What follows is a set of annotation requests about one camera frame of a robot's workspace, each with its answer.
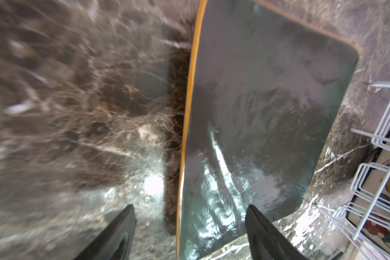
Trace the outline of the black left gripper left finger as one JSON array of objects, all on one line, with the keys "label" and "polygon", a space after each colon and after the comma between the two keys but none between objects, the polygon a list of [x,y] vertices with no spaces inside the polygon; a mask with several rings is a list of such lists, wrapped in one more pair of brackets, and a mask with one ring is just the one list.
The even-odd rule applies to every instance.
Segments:
[{"label": "black left gripper left finger", "polygon": [[126,206],[75,260],[127,260],[136,229],[133,205]]}]

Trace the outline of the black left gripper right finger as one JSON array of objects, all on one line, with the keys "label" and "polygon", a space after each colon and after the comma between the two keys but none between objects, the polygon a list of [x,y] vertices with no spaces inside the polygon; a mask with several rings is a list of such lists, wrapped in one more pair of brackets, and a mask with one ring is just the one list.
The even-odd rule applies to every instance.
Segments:
[{"label": "black left gripper right finger", "polygon": [[253,260],[306,259],[254,205],[247,208],[245,227]]}]

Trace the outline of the floral square plate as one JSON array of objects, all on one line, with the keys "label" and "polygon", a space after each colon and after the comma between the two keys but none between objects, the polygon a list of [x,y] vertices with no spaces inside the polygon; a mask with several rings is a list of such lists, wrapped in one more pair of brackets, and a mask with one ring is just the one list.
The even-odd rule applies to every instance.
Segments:
[{"label": "floral square plate", "polygon": [[371,260],[390,259],[390,129],[385,137],[358,166],[341,214],[350,240],[374,249]]}]

